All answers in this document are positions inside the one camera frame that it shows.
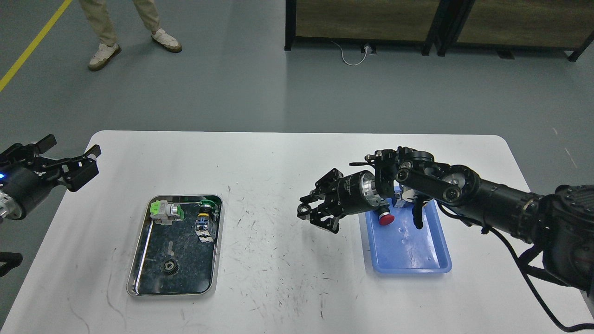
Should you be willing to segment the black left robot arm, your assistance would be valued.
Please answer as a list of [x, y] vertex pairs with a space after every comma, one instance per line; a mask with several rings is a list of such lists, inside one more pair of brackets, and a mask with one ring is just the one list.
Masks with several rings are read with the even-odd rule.
[[52, 195], [78, 194], [102, 173], [100, 161], [106, 146], [92, 142], [80, 154], [53, 156], [57, 137], [50, 133], [32, 142], [15, 142], [1, 152], [1, 279], [19, 270], [26, 256], [18, 241], [5, 236], [9, 228], [27, 223]]

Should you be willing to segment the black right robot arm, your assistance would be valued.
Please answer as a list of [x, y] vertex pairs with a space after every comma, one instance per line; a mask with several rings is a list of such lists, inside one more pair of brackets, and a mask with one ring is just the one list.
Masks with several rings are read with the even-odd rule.
[[522, 192], [482, 179], [464, 165], [437, 162], [408, 147], [377, 150], [361, 162], [373, 171], [344, 176], [331, 169], [299, 199], [297, 217], [332, 233], [348, 215], [374, 211], [391, 223], [388, 203], [411, 205], [420, 230], [421, 211], [435, 200], [448, 217], [481, 233], [494, 233], [510, 252], [524, 281], [560, 330], [591, 330], [592, 323], [563, 325], [536, 290], [532, 277], [572, 287], [593, 299], [593, 186], [560, 185], [548, 195]]

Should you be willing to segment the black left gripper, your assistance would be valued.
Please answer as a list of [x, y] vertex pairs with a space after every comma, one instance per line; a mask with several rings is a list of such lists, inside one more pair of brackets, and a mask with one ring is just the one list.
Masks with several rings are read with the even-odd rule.
[[26, 145], [16, 142], [0, 154], [2, 220], [22, 220], [56, 186], [77, 192], [98, 175], [97, 158], [102, 153], [99, 145], [74, 158], [53, 160], [40, 156], [56, 143], [54, 135], [47, 135]]

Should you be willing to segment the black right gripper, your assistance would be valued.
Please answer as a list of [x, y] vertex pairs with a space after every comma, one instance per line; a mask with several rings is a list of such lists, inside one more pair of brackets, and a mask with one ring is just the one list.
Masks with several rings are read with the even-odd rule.
[[[315, 208], [310, 205], [320, 200], [325, 202]], [[373, 173], [364, 170], [344, 177], [333, 168], [315, 182], [314, 190], [300, 198], [297, 217], [321, 230], [338, 233], [341, 218], [375, 211], [381, 204]]]

